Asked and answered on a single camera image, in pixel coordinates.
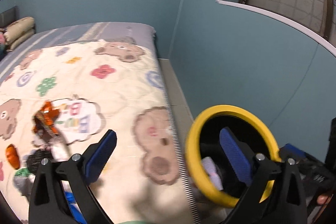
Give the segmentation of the person right hand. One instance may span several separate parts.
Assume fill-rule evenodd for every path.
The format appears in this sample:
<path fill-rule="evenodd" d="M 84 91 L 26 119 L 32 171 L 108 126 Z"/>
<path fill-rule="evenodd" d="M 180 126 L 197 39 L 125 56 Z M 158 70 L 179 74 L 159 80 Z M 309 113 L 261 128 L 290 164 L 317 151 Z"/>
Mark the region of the person right hand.
<path fill-rule="evenodd" d="M 318 196 L 317 198 L 317 204 L 319 206 L 323 206 L 329 203 L 330 200 L 330 196 L 328 196 L 327 194 L 322 194 L 320 196 Z"/>

